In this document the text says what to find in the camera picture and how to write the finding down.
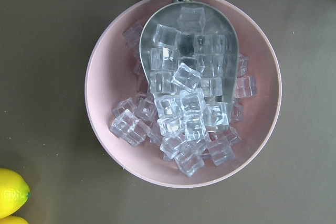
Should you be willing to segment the yellow lemon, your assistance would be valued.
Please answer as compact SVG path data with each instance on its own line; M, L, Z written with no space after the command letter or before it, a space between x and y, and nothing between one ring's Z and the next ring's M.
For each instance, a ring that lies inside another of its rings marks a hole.
M0 224L28 224L28 221L19 216L7 216L0 219Z
M15 213L30 195L30 187L19 173L1 168L1 219Z

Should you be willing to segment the pink bowl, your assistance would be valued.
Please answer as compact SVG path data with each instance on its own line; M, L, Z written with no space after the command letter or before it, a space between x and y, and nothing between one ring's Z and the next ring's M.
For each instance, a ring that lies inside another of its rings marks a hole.
M278 60L261 28L242 10L225 0L197 1L216 7L231 21L240 51L249 57L248 74L256 78L257 94L243 99L244 118L234 124L242 141L233 147L233 160L220 166L207 160L203 168L188 177L173 161L164 161L157 146L145 142L133 147L109 131L113 106L136 93L136 77L132 71L134 61L122 33L135 22L145 23L155 11L172 0L142 0L121 13L97 41L86 72L87 113L101 145L131 174L165 187L203 187L242 170L267 143L281 107L282 82Z

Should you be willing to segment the metal ice scoop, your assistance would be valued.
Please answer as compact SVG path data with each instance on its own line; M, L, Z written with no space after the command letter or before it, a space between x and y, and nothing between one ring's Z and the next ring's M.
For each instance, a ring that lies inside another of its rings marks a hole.
M212 88L214 79L221 79L220 93L207 94L205 100L210 104L225 102L227 115L231 115L239 42L231 22L218 6L195 0L173 0L151 16L143 28L139 45L147 78L153 71L150 49L154 46L178 50L187 63L191 63L191 57L200 57L197 69L205 78L202 86Z

